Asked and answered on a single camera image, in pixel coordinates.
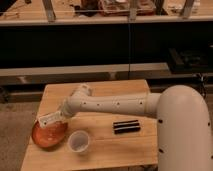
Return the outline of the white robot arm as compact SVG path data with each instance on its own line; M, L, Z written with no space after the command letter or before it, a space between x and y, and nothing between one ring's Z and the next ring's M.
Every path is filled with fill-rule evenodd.
M176 85L161 93L93 97L86 85L63 101L62 115L101 112L157 120L158 171L213 171L212 129L207 104L195 89Z

